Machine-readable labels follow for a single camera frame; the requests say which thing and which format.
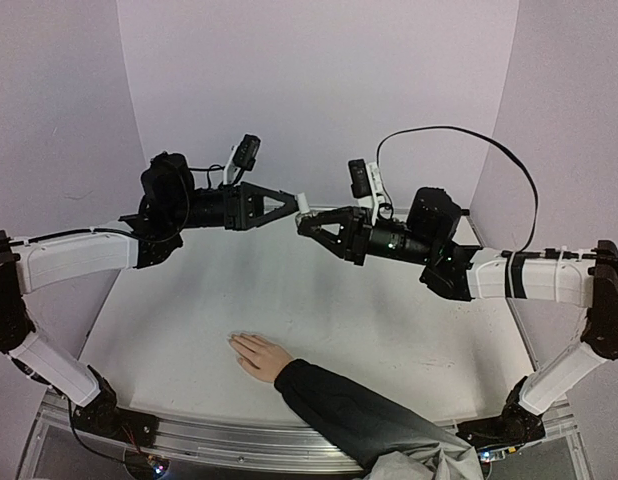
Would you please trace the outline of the clear nail polish bottle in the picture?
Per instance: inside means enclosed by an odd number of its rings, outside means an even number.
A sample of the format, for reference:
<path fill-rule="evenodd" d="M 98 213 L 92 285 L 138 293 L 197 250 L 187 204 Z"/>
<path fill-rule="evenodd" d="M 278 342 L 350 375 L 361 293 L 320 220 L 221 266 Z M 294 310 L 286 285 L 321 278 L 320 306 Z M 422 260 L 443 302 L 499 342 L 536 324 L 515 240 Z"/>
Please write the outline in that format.
<path fill-rule="evenodd" d="M 318 214 L 319 214 L 318 210 L 308 210 L 308 211 L 299 212 L 295 217 L 296 226 L 300 227 L 304 221 L 307 221 L 308 219 L 313 219 Z"/>

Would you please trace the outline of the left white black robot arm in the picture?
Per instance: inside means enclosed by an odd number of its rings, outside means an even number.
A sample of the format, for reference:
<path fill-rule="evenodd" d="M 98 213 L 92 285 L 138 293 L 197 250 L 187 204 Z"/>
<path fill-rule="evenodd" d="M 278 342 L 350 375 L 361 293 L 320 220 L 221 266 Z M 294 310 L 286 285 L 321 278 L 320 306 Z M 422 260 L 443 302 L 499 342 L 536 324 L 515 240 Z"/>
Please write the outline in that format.
<path fill-rule="evenodd" d="M 34 322 L 24 298 L 65 280 L 163 263 L 183 246 L 186 229 L 248 231 L 298 212 L 300 196 L 243 181 L 254 163 L 254 147 L 236 147 L 221 185 L 198 188 L 185 156 L 163 152 L 141 175 L 135 214 L 34 238 L 0 230 L 0 353 L 64 394 L 100 435 L 120 433 L 124 416 L 114 390 Z"/>

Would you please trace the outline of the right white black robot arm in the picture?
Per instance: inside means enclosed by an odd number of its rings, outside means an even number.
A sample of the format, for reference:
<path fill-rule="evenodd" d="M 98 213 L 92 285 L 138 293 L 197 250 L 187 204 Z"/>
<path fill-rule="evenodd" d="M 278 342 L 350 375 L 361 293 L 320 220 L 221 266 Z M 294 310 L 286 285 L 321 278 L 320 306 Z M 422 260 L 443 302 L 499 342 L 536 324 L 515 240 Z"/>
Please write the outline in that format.
<path fill-rule="evenodd" d="M 543 300 L 583 310 L 582 332 L 520 380 L 499 415 L 459 424 L 458 436 L 478 450 L 541 439 L 549 407 L 598 366 L 618 360 L 618 249 L 611 241 L 576 252 L 459 245 L 453 236 L 462 210 L 439 188 L 419 189 L 404 221 L 377 218 L 372 198 L 322 212 L 311 210 L 304 195 L 297 202 L 300 235 L 355 265 L 369 256 L 420 265 L 421 283 L 441 298 Z"/>

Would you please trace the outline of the black sleeved forearm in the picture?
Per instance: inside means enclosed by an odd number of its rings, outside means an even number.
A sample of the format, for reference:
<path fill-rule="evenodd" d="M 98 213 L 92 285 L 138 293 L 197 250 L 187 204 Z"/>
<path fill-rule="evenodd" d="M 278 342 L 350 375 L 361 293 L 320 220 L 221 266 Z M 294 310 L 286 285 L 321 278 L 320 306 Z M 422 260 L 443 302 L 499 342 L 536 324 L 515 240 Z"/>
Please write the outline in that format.
<path fill-rule="evenodd" d="M 285 366 L 274 387 L 300 419 L 365 469 L 394 452 L 427 461 L 439 452 L 458 459 L 472 449 L 415 412 L 302 359 Z"/>

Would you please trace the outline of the mannequin hand on table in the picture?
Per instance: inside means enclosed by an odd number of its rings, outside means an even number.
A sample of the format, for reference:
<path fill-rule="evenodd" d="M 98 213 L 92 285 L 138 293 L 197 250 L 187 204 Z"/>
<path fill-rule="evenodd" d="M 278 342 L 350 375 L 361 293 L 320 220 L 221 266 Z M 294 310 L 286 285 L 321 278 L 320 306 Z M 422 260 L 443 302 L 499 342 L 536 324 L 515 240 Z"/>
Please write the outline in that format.
<path fill-rule="evenodd" d="M 237 355 L 237 362 L 251 377 L 273 384 L 294 357 L 283 347 L 253 334 L 232 334 L 228 343 Z"/>

